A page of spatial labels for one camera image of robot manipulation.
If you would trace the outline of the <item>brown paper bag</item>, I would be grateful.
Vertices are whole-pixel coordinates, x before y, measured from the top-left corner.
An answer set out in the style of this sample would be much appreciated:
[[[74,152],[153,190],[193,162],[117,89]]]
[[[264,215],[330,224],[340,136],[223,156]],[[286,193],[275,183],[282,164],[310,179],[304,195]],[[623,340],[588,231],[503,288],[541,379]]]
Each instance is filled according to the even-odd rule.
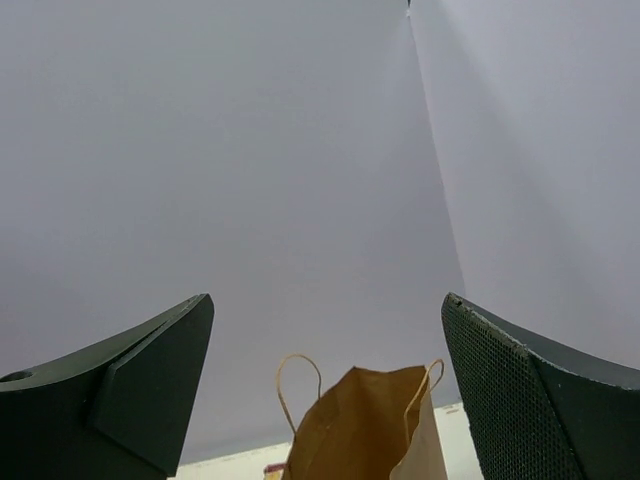
[[[299,422],[285,479],[444,479],[432,392],[445,363],[394,371],[352,367]]]

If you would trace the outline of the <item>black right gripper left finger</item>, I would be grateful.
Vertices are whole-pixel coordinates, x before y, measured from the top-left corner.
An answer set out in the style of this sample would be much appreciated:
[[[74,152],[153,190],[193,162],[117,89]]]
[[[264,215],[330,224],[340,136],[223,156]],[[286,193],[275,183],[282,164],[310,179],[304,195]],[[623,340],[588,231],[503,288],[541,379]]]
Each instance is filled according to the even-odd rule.
[[[176,475],[214,304],[193,296],[120,334],[1,378],[4,479]]]

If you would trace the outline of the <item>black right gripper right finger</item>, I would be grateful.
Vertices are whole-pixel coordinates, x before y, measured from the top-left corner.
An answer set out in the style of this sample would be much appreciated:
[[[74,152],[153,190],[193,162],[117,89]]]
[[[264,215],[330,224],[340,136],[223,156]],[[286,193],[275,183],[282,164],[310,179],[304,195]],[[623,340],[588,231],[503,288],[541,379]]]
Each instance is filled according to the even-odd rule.
[[[486,479],[636,479],[639,372],[449,293],[447,348]]]

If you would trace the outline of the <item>red snack bag with barcode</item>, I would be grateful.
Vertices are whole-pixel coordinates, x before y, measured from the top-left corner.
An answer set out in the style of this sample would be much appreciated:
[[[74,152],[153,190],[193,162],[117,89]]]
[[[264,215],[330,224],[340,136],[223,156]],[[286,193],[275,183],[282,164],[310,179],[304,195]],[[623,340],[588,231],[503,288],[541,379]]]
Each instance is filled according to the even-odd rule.
[[[284,475],[285,464],[269,464],[263,470],[264,480],[281,480]]]

